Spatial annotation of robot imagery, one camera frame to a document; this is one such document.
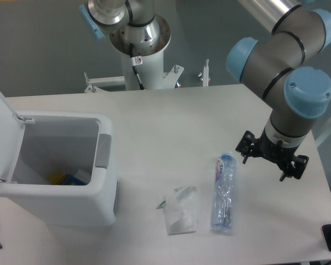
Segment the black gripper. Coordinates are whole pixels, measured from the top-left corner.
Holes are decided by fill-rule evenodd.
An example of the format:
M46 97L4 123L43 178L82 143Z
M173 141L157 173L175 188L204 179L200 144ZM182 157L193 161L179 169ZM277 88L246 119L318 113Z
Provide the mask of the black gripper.
M235 148L235 151L239 152L243 157L242 163L246 163L250 157L262 157L277 164L282 170L279 181L292 177L298 180L301 179L307 167L309 157L305 155L294 156L296 150L297 147L285 148L283 144L274 144L269 140L266 132L262 132L260 138L256 139L249 130L245 131Z

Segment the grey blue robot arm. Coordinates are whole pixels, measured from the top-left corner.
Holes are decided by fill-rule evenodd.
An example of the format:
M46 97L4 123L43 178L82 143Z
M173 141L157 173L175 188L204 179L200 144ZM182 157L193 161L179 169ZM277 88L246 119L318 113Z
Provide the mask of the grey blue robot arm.
M228 53L226 68L272 112L261 136L246 131L236 150L244 159L276 164L282 179L300 179L308 157L295 151L331 98L329 76L303 63L331 43L331 14L308 11L301 1L242 1L242 6L271 38L265 43L243 38ZM109 36L120 53L126 89L176 86L182 69L163 71L170 28L155 13L154 1L86 1L79 11L95 37Z

